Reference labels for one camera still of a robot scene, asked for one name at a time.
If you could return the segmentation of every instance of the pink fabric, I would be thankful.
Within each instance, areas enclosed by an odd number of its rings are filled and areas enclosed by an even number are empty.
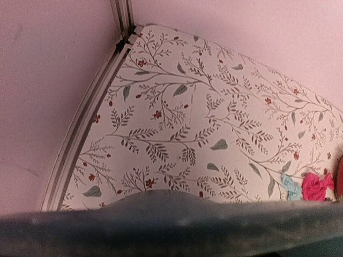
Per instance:
[[[308,173],[302,184],[302,194],[307,201],[325,201],[326,189],[334,189],[332,174],[319,181],[316,174]]]

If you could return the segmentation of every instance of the leaf pattern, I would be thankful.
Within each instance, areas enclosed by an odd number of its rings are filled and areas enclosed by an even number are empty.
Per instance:
[[[282,177],[301,185],[343,154],[343,118],[330,102],[248,56],[153,25],[94,113],[62,211],[157,189],[284,201]]]
[[[217,166],[216,166],[215,164],[211,163],[211,162],[207,164],[207,169],[208,169],[208,170],[216,170],[216,171],[219,171],[219,169],[217,168]]]
[[[181,95],[183,93],[185,93],[187,91],[187,86],[185,86],[184,84],[180,85],[174,92],[173,97],[175,95]]]
[[[211,150],[225,150],[227,149],[227,143],[225,139],[220,139],[214,146],[210,147]]]

